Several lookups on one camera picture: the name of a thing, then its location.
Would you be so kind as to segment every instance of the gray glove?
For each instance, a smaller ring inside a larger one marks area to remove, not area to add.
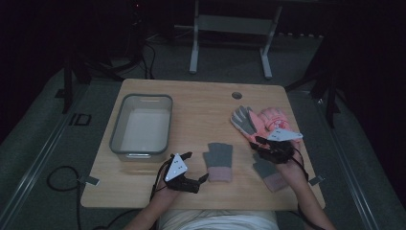
[[[203,152],[209,173],[209,181],[232,181],[233,146],[223,143],[210,143],[209,151]]]
[[[266,139],[269,135],[263,120],[250,107],[240,106],[236,109],[231,117],[231,123],[252,143],[257,142],[256,136]]]
[[[258,153],[253,156],[256,161],[253,165],[254,169],[271,192],[276,192],[287,186],[286,181],[271,162],[260,158]]]

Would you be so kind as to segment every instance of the gray carpet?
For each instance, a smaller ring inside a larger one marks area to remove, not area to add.
[[[182,37],[174,43],[151,39],[156,57],[153,76],[158,80],[177,81],[221,81],[235,83],[276,84],[287,86],[298,80],[305,72],[320,39],[302,37],[293,39],[280,36],[274,39],[269,55],[274,74],[272,80],[265,80],[254,48],[236,47],[229,44],[213,45],[210,40],[200,47],[199,65],[195,75],[189,74],[191,41]],[[151,64],[153,52],[148,47],[144,54]],[[125,60],[115,60],[115,64]],[[124,78],[142,79],[145,67],[123,71]],[[44,91],[35,100],[26,117],[17,125],[0,148],[0,204],[4,211],[11,200],[20,179],[31,166],[54,127],[61,121],[70,121],[73,113],[91,114],[89,126],[65,126],[58,136],[55,147],[44,164],[44,168],[21,209],[9,225],[10,229],[76,229],[76,192],[60,193],[51,190],[46,183],[50,172],[62,165],[74,167],[79,174],[89,174],[98,151],[105,126],[110,116],[120,84],[94,73],[94,80],[88,86],[75,85],[77,92],[84,94],[76,100],[71,113],[62,115],[61,99],[55,99],[56,91],[62,87],[61,73],[55,75]],[[334,115],[336,128],[331,134],[323,118],[324,106],[315,103],[306,93],[312,83],[288,93],[298,121],[304,142],[315,172],[326,180],[320,186],[327,206],[326,212],[337,229],[373,229],[365,224],[362,212],[357,207],[355,196],[348,184],[345,169],[341,166],[340,153],[349,160],[350,167],[362,188],[364,197],[372,211],[378,229],[406,229],[405,210],[385,177],[362,128],[343,103],[337,101],[342,113]],[[63,188],[76,186],[75,175],[61,170],[53,177],[53,183]],[[87,209],[80,207],[82,229],[93,229],[106,225],[122,209]],[[110,229],[122,229],[136,214],[120,218]],[[288,212],[278,212],[281,229],[302,229],[300,219]]]

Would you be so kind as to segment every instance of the person's right hand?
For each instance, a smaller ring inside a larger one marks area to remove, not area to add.
[[[300,150],[300,144],[298,142],[291,141],[291,143],[296,150]],[[299,163],[304,163],[302,156],[297,151],[295,151],[293,157]],[[293,160],[288,160],[285,164],[276,164],[275,167],[281,173],[286,183],[289,184],[294,191],[300,189],[302,186],[307,186],[305,173]]]

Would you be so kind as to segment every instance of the dark background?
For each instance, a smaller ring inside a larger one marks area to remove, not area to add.
[[[208,1],[201,10],[272,18],[269,10],[275,8],[265,8],[266,1],[258,1],[259,9],[225,2],[227,7]],[[349,108],[405,205],[405,5],[396,1],[368,1],[368,6],[363,1],[322,3],[286,5],[277,32],[325,37],[312,68],[338,73],[338,86]],[[153,0],[148,5],[125,0],[2,1],[0,141],[73,48],[103,63],[132,56],[142,52],[131,49],[133,39],[141,35],[132,24],[149,23],[170,39],[174,24],[192,24],[192,8],[190,0]]]

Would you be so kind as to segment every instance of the metal stand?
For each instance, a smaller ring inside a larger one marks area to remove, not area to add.
[[[199,56],[199,31],[216,31],[250,35],[267,35],[266,43],[262,48],[259,49],[259,54],[262,61],[264,76],[267,79],[272,78],[268,52],[278,25],[281,11],[282,7],[277,7],[273,20],[199,14],[199,0],[195,0],[193,46],[189,72],[191,74],[197,73],[197,62]]]

